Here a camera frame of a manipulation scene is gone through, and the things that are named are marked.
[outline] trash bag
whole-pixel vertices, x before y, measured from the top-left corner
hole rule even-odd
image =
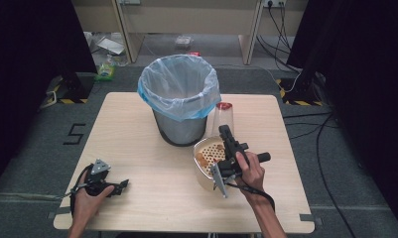
[[[153,61],[144,68],[137,92],[153,110],[179,122],[206,117],[221,100],[214,68],[190,55]]]

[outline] gray trash can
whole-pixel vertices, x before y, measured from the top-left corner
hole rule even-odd
[[[207,115],[221,100],[214,68],[189,55],[153,61],[143,70],[137,92],[152,107],[165,141],[180,147],[202,138]]]

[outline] hand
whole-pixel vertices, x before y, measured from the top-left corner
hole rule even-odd
[[[235,154],[236,160],[239,163],[239,166],[242,169],[242,178],[236,178],[236,184],[238,185],[249,185],[261,191],[264,191],[263,188],[263,180],[264,180],[264,168],[260,166],[260,162],[258,161],[258,157],[256,154],[251,152],[246,152],[248,157],[248,161],[250,165],[248,165],[245,161],[244,156],[237,152]],[[252,194],[248,191],[241,190],[241,192],[245,195],[245,197],[250,200],[260,195]]]
[[[84,182],[86,172],[81,176],[80,182]],[[99,206],[114,189],[113,185],[106,187],[98,196],[91,196],[86,189],[81,188],[75,195],[74,213],[72,225],[68,237],[80,237],[89,220],[99,211]]]

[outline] power strip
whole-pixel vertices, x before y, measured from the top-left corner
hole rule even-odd
[[[263,6],[264,7],[269,7],[269,1],[270,0],[263,0]],[[273,5],[272,8],[280,8],[280,7],[284,7],[286,4],[286,0],[271,0]]]

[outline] table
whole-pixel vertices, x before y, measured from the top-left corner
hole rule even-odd
[[[222,94],[233,104],[234,134],[248,151],[269,152],[264,188],[276,201],[287,233],[310,233],[313,221],[281,112],[274,96]],[[207,131],[212,115],[208,116]],[[202,188],[195,175],[193,147],[174,147],[159,134],[151,108],[135,92],[109,93],[86,142],[69,191],[84,167],[97,158],[112,168],[109,182],[130,179],[119,196],[105,200],[87,229],[161,232],[256,233],[260,228],[245,197],[230,188],[229,198]],[[65,198],[61,207],[69,206]],[[59,214],[58,229],[68,229],[71,216]]]

